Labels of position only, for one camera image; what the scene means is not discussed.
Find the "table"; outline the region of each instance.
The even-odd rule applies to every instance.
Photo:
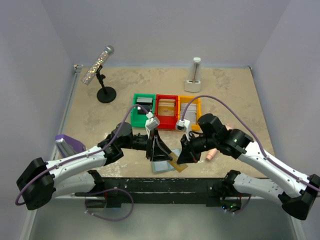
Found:
[[[87,70],[82,69],[80,79]],[[107,104],[100,103],[96,98],[97,91],[101,88],[98,80],[94,79],[90,85],[78,80],[72,93],[74,96],[64,134],[81,141],[87,149],[96,146],[122,121],[133,103],[134,93],[212,95],[231,107],[257,134],[264,148],[274,154],[249,68],[203,68],[202,91],[197,93],[184,91],[184,80],[188,71],[188,68],[103,68],[101,73],[106,76],[105,85],[113,87],[117,92],[116,99]],[[232,124],[235,128],[248,132],[219,102],[209,98],[201,101],[202,114],[212,113],[218,116],[222,123]],[[145,129],[133,129],[133,134],[139,132],[146,134]],[[160,130],[159,134],[169,148],[181,148],[182,132]],[[188,164],[188,168],[181,173],[153,173],[144,151],[123,149],[123,152],[123,158],[98,168],[98,172],[103,177],[221,178],[229,170],[238,170],[253,177],[264,177],[253,167],[220,153],[210,162],[205,161],[206,153],[203,153],[197,164]]]

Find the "plastic storage bin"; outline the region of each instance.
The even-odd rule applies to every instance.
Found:
[[[156,95],[155,94],[145,94],[145,93],[135,93],[133,95],[133,104],[137,103],[137,98],[152,98],[152,113],[155,113],[156,108]],[[144,128],[147,121],[147,116],[138,114],[138,109],[135,107],[131,111],[131,126],[134,128]]]
[[[174,116],[161,116],[158,115],[158,104],[160,99],[174,99],[175,100],[175,108],[174,108]],[[159,119],[160,125],[157,127],[158,129],[175,129],[176,123],[178,121],[178,106],[179,106],[179,98],[177,95],[156,95],[155,101],[155,116]]]
[[[192,99],[194,98],[194,96],[178,96],[178,119],[180,119],[182,117],[183,112],[180,112],[181,109],[181,103],[189,103]],[[202,116],[202,112],[201,112],[201,99],[197,98],[196,100],[194,100],[192,102],[193,104],[196,104],[196,124],[192,124],[191,125],[191,129],[193,131],[199,131],[200,130],[200,126],[198,125],[198,119]]]

